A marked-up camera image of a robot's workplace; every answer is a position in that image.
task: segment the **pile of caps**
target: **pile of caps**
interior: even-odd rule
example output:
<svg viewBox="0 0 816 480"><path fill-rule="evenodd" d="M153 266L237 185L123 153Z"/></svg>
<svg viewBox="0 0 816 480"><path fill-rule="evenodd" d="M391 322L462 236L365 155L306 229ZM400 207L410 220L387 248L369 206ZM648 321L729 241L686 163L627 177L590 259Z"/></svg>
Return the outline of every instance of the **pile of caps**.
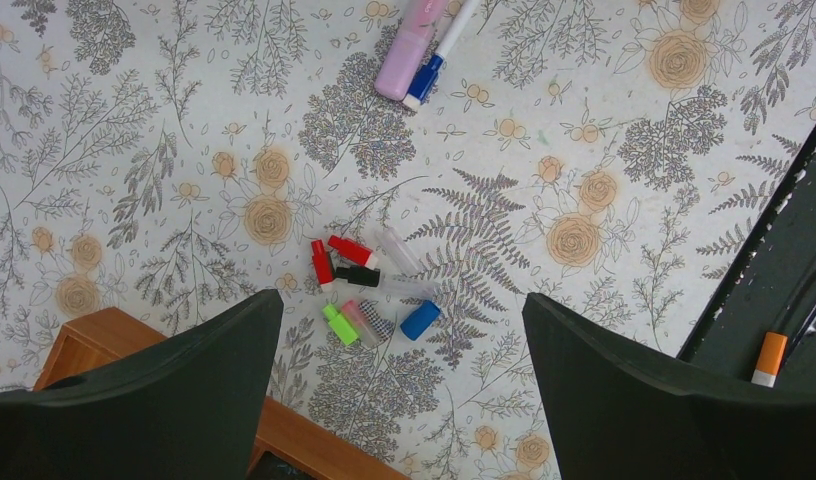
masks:
<svg viewBox="0 0 816 480"><path fill-rule="evenodd" d="M382 274L381 270L376 268L379 259L372 250L350 239L332 235L328 245L354 265L335 269L323 241L314 240L311 242L311 248L314 251L312 260L317 281L323 292L333 291L337 278L354 285L375 287L387 294L423 300L423 303L399 325L405 336L416 340L440 316L440 308L432 302L440 285L412 278L420 273L422 265L393 228L377 232L376 238L385 253L401 270L401 274ZM390 335L390 324L379 316L374 304L369 300L361 302L349 300L339 310L329 303L323 308L323 314L329 327L345 345L350 345L360 338L364 345L375 347L387 340Z"/></svg>

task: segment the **blue marker cap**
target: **blue marker cap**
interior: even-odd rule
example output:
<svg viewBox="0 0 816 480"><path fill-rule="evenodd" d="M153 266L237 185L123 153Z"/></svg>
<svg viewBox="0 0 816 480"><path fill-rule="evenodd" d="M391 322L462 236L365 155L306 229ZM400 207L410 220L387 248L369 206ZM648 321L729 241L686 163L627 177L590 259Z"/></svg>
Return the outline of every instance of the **blue marker cap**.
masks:
<svg viewBox="0 0 816 480"><path fill-rule="evenodd" d="M420 104L426 101L426 97L429 96L432 87L434 87L435 82L437 82L440 67L442 66L443 58L440 55L432 55L429 63L420 68L414 76L414 81L411 82L411 86L408 87L408 93L405 95L405 99L402 100L402 103L406 107L415 112L420 109Z"/></svg>
<svg viewBox="0 0 816 480"><path fill-rule="evenodd" d="M439 316L440 309L437 308L437 305L425 300L416 310L411 312L411 315L408 315L408 318L402 322L399 328L402 329L402 333L406 337L417 340Z"/></svg>

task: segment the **pink highlighter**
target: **pink highlighter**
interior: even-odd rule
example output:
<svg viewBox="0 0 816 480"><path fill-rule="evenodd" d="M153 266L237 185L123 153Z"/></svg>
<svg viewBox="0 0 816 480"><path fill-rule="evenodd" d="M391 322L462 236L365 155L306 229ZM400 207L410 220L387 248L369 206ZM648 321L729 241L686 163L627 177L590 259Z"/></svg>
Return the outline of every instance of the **pink highlighter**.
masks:
<svg viewBox="0 0 816 480"><path fill-rule="evenodd" d="M426 48L434 38L433 24L443 15L449 0L410 1L375 84L377 92L398 102L405 98Z"/></svg>

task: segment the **red marker cap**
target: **red marker cap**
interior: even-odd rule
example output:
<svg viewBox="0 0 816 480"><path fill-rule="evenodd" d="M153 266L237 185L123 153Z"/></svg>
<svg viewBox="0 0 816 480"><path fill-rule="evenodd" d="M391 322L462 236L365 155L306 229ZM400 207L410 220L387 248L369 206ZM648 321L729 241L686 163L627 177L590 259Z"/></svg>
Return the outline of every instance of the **red marker cap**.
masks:
<svg viewBox="0 0 816 480"><path fill-rule="evenodd" d="M322 240L314 240L311 242L311 249L314 250L314 256L311 260L314 262L314 271L317 273L317 281L320 283L320 288L324 292L334 290L334 267L331 264L331 257L326 253L326 247Z"/></svg>
<svg viewBox="0 0 816 480"><path fill-rule="evenodd" d="M332 235L329 238L329 245L336 249L341 257L370 270L376 268L379 263L379 258L373 255L372 250L352 240Z"/></svg>

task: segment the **orange marker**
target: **orange marker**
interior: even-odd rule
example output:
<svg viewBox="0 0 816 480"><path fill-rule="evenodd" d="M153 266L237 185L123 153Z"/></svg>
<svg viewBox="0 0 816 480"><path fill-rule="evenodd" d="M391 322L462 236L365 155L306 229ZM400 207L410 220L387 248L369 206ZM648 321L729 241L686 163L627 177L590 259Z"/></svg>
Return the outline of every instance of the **orange marker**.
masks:
<svg viewBox="0 0 816 480"><path fill-rule="evenodd" d="M773 332L767 332L764 335L764 343L761 345L761 353L755 364L752 383L765 387L772 387L776 383L776 375L779 374L779 366L782 364L787 345L788 337L785 335Z"/></svg>

